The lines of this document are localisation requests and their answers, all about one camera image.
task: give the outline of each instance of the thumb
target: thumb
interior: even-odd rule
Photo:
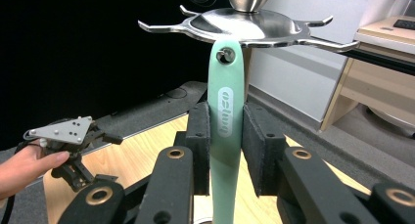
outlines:
[[[49,169],[56,168],[66,162],[69,158],[69,152],[59,152],[50,154],[37,161],[39,172],[44,173]]]

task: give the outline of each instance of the human hand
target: human hand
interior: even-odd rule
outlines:
[[[0,200],[21,191],[40,175],[60,166],[68,158],[68,152],[59,152],[44,157],[42,148],[26,146],[0,164]]]

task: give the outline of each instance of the desk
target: desk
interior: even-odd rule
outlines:
[[[393,27],[391,17],[358,29],[359,48],[415,63],[415,30]],[[415,125],[415,76],[348,59],[321,124],[327,129],[358,103]]]
[[[117,176],[116,181],[127,188],[152,172],[159,151],[173,145],[176,132],[186,130],[187,119],[188,115],[175,118],[125,139],[121,145],[110,145],[85,155],[82,161],[92,174]],[[287,138],[287,142],[291,146],[299,145],[289,138]],[[332,166],[331,168],[344,183],[369,194],[368,189],[336,168]],[[43,184],[49,223],[57,223],[76,193],[62,178],[53,178],[50,171],[45,174]],[[235,223],[281,223],[276,199],[276,197],[257,198],[255,196],[247,163],[242,157],[235,206]],[[195,196],[194,205],[195,221],[212,216],[211,197]]]

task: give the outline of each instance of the white wall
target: white wall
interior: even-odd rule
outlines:
[[[385,18],[395,1],[268,0],[263,10],[297,21],[318,21],[334,16],[328,25],[311,28],[311,35],[349,43],[362,21]],[[256,48],[253,51],[250,84],[321,122],[345,62],[345,56],[312,47]]]

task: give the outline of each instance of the keyboard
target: keyboard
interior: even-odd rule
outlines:
[[[415,21],[397,20],[394,27],[415,30]]]

